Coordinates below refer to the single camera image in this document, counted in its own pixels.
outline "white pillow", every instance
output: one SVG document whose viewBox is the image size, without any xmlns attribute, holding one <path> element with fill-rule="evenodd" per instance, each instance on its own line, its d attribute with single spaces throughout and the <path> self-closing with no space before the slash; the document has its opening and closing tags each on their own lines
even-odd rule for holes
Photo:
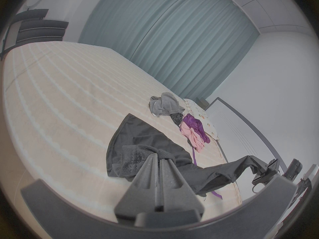
<svg viewBox="0 0 319 239">
<path fill-rule="evenodd" d="M 206 134 L 210 135 L 213 139 L 219 140 L 217 131 L 212 122 L 210 122 L 206 112 L 198 106 L 193 100 L 183 99 L 188 109 L 188 113 L 193 115 L 194 118 L 201 121 Z"/>
</svg>

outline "teal curtain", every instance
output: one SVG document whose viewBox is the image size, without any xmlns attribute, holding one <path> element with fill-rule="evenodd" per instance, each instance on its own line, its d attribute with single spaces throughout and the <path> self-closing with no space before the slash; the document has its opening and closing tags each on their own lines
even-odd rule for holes
<svg viewBox="0 0 319 239">
<path fill-rule="evenodd" d="M 257 29 L 230 0 L 101 0 L 79 42 L 112 48 L 181 98 L 207 98 Z"/>
</svg>

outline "pink garment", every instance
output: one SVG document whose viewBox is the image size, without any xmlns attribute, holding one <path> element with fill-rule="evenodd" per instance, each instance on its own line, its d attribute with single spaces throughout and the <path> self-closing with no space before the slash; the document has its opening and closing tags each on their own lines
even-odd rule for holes
<svg viewBox="0 0 319 239">
<path fill-rule="evenodd" d="M 181 133 L 189 139 L 194 149 L 197 150 L 197 152 L 201 152 L 204 148 L 204 141 L 200 135 L 196 133 L 193 128 L 189 128 L 184 121 L 181 123 L 180 130 Z"/>
</svg>

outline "wooden floor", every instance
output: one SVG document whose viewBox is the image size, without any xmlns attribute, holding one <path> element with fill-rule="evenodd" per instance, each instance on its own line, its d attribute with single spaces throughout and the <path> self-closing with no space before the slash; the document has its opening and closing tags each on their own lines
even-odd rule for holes
<svg viewBox="0 0 319 239">
<path fill-rule="evenodd" d="M 18 157 L 5 124 L 2 109 L 4 61 L 0 62 L 0 238 L 50 239 L 20 193 L 20 189 L 34 182 L 34 179 Z"/>
</svg>

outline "mattress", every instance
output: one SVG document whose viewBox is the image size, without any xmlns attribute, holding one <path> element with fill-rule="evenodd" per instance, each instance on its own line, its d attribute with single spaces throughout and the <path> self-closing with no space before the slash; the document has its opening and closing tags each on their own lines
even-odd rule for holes
<svg viewBox="0 0 319 239">
<path fill-rule="evenodd" d="M 107 176 L 106 150 L 128 113 L 192 152 L 169 116 L 149 110 L 150 96 L 163 92 L 170 90 L 120 54 L 86 44 L 26 44 L 10 51 L 3 68 L 5 120 L 26 169 L 78 208 L 114 222 L 130 182 Z M 226 162 L 214 140 L 196 161 L 201 167 Z M 205 206 L 202 220 L 241 204 L 236 184 L 217 193 L 222 200 L 197 196 Z"/>
</svg>

